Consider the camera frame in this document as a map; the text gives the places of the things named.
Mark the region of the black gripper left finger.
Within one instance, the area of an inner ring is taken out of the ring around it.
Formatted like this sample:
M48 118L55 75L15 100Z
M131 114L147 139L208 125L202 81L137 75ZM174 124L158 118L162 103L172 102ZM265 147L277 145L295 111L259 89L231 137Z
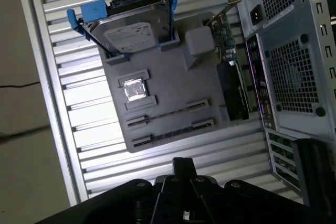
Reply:
M155 209L163 182L133 179L39 223L183 223L183 211L174 209L173 199Z

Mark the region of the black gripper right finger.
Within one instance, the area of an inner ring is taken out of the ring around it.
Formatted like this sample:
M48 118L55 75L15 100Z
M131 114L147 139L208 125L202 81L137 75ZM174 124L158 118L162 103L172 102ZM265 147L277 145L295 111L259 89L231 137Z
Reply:
M187 223L309 223L309 209L242 180L224 187L197 174L191 158L184 159L184 181L190 192Z

